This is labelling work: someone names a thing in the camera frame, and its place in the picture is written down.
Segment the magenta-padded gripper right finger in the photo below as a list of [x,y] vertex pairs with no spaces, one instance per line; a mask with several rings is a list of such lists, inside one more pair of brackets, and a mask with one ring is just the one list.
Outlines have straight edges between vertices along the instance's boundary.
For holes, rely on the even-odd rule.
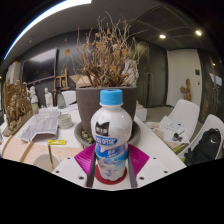
[[146,186],[170,174],[157,157],[150,157],[131,144],[128,149],[128,171],[132,188]]

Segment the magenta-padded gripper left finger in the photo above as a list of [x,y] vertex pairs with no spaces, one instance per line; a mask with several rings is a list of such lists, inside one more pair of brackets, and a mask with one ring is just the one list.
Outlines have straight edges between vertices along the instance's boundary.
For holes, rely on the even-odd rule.
[[53,173],[81,187],[91,188],[95,176],[95,145],[91,145],[74,157],[66,157]]

